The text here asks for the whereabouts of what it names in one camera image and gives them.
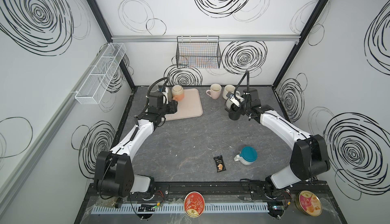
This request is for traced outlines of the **pink mug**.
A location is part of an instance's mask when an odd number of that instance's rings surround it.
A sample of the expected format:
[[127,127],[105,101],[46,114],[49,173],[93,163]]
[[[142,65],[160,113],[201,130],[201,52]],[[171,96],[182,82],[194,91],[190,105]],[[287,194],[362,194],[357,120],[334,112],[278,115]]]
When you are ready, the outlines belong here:
[[220,84],[212,84],[210,89],[206,90],[206,94],[214,100],[220,97],[222,87]]

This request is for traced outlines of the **cream and orange mug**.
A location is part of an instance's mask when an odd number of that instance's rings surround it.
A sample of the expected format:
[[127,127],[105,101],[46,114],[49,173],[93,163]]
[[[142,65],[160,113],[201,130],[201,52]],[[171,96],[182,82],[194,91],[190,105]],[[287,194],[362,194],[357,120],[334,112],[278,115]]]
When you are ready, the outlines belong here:
[[181,85],[174,85],[172,87],[172,96],[175,101],[183,100],[185,97],[184,88]]

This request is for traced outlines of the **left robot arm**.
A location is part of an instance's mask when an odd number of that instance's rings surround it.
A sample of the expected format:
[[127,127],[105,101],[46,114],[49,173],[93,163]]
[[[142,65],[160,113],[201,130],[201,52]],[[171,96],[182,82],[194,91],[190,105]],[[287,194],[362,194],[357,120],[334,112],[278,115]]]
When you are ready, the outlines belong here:
[[136,175],[132,160],[144,141],[167,114],[177,112],[178,102],[168,100],[162,92],[147,96],[144,110],[135,117],[132,130],[109,151],[96,158],[94,187],[105,197],[127,197],[133,192],[149,192],[152,177]]

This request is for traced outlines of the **cream speckled mug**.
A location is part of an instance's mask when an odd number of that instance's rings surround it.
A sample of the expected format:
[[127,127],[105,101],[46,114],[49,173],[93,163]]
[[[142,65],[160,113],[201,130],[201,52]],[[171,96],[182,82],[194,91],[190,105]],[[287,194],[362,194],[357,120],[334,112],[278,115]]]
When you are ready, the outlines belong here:
[[230,110],[232,108],[232,105],[235,104],[236,99],[234,97],[228,98],[225,102],[225,108]]

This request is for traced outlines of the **black mug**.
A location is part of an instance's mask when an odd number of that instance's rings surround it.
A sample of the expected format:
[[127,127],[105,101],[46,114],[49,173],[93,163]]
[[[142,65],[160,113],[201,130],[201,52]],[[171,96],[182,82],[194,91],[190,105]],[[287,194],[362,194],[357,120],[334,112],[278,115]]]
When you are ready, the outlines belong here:
[[235,104],[231,104],[227,111],[231,120],[239,120],[242,115],[242,107],[236,106]]

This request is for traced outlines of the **large white mug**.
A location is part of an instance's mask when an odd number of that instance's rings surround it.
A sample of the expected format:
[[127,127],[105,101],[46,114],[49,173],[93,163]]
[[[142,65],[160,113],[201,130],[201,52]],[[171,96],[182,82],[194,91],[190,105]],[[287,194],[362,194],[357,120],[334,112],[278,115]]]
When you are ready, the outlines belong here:
[[238,90],[236,90],[235,86],[233,86],[233,85],[226,85],[224,87],[224,89],[223,89],[222,97],[225,100],[228,100],[228,99],[233,98],[234,94],[236,95],[236,97],[240,96],[240,92]]

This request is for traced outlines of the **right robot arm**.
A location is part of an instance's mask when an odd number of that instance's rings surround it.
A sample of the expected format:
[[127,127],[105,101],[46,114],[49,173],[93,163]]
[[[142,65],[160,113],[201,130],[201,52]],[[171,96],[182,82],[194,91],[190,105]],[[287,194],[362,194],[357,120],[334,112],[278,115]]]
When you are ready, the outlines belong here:
[[330,170],[331,164],[326,141],[321,135],[305,132],[281,117],[272,107],[263,105],[256,89],[244,89],[240,104],[241,115],[247,115],[279,136],[291,149],[289,165],[268,176],[264,182],[264,193],[270,198],[300,181]]

